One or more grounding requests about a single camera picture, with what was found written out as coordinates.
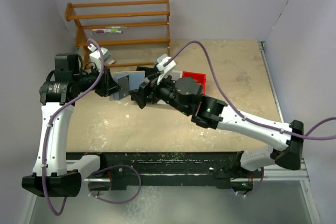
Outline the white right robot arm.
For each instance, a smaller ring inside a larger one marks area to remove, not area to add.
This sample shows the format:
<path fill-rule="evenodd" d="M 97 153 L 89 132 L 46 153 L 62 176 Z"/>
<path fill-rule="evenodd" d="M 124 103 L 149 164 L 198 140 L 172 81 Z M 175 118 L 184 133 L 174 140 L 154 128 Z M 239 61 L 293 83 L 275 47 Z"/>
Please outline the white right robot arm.
<path fill-rule="evenodd" d="M 281 123 L 235 110 L 225 101 L 204 95 L 202 86 L 191 77 L 173 81 L 171 77 L 147 77 L 129 92 L 140 108 L 159 100 L 191 117 L 205 129 L 239 133 L 266 144 L 238 155 L 238 165 L 248 171 L 276 164 L 288 170 L 301 168 L 303 123 L 297 120 Z"/>

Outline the grey dark card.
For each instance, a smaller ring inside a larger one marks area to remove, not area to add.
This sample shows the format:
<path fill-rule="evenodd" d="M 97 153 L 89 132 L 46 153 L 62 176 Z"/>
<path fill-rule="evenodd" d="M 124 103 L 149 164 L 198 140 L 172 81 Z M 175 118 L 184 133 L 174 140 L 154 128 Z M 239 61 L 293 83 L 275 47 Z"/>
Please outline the grey dark card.
<path fill-rule="evenodd" d="M 129 75 L 122 74 L 115 76 L 114 80 L 121 87 L 121 90 L 113 95 L 114 100 L 121 100 L 129 95 Z"/>

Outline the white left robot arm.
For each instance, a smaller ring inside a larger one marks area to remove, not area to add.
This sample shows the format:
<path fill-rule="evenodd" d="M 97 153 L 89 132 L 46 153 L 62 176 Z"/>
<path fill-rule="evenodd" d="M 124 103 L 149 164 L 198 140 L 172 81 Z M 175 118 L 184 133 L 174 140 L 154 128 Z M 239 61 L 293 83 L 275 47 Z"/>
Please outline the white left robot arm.
<path fill-rule="evenodd" d="M 85 71 L 78 54 L 55 55 L 55 68 L 39 89 L 43 123 L 39 151 L 32 174 L 22 178 L 22 187 L 39 197 L 75 197 L 82 181 L 100 167 L 100 157 L 85 155 L 68 166 L 67 136 L 75 103 L 94 91 L 108 97 L 120 90 L 109 70 L 103 66 L 107 51 L 90 55 L 93 65 Z"/>

